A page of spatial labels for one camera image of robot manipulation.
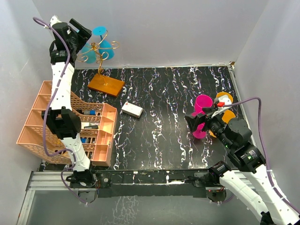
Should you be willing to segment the yellow wine glass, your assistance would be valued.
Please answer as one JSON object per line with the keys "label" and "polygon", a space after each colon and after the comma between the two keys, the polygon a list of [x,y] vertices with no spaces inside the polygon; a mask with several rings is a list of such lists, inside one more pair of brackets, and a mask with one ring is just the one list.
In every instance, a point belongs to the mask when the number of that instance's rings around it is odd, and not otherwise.
{"label": "yellow wine glass", "polygon": [[216,97],[214,98],[214,104],[217,104],[219,102],[224,102],[225,105],[230,105],[233,103],[233,97],[231,96],[231,94],[227,93],[227,92],[219,92],[216,94]]}
{"label": "yellow wine glass", "polygon": [[231,110],[226,110],[222,116],[222,121],[228,124],[228,122],[235,117],[236,115]]}

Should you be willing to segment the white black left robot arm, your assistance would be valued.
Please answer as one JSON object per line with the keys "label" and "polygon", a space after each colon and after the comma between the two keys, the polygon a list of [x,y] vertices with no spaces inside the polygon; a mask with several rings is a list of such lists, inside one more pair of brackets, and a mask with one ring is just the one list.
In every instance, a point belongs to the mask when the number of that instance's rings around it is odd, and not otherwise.
{"label": "white black left robot arm", "polygon": [[97,176],[91,168],[80,138],[81,119],[71,106],[71,82],[75,71],[77,54],[92,35],[91,30],[76,20],[62,22],[55,15],[47,25],[55,40],[49,48],[52,68],[52,91],[48,106],[41,113],[43,128],[49,128],[63,143],[68,152],[73,174],[67,181],[91,188],[95,186]]}

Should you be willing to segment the blue wine glass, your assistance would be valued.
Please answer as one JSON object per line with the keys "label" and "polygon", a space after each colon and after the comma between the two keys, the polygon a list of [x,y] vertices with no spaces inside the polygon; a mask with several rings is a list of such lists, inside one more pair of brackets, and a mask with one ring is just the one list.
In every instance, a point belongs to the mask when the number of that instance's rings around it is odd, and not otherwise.
{"label": "blue wine glass", "polygon": [[107,34],[107,29],[104,26],[98,26],[93,29],[93,35],[100,36],[100,44],[97,45],[96,53],[102,55],[105,60],[110,60],[114,57],[113,45],[109,43],[105,35]]}
{"label": "blue wine glass", "polygon": [[94,63],[96,61],[96,54],[95,51],[92,50],[91,44],[86,44],[82,48],[81,59],[83,62],[88,64]]}

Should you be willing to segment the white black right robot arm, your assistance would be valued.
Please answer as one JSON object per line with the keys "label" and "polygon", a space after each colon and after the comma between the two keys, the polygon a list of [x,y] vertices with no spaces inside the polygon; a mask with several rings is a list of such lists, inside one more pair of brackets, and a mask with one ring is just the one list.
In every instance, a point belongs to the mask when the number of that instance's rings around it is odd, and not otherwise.
{"label": "white black right robot arm", "polygon": [[241,181],[222,161],[209,168],[210,183],[229,189],[262,225],[298,225],[300,214],[280,193],[278,185],[267,169],[266,159],[250,142],[252,132],[246,121],[231,118],[225,123],[222,113],[214,108],[206,108],[205,111],[206,114],[185,115],[190,131],[195,132],[199,126],[202,131],[211,131],[229,150],[227,156],[230,161],[253,188]]}

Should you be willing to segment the pink wine glass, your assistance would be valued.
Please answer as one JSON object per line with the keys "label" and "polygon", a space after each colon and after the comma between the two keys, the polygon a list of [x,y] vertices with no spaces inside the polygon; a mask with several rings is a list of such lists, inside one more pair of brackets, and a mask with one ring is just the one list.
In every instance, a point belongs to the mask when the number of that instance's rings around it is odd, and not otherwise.
{"label": "pink wine glass", "polygon": [[199,95],[195,99],[194,112],[192,116],[204,114],[203,108],[209,108],[213,104],[211,97],[207,95]]}
{"label": "pink wine glass", "polygon": [[196,131],[194,131],[192,134],[197,139],[203,139],[206,137],[206,131],[203,131],[205,123],[201,123],[197,126]]}

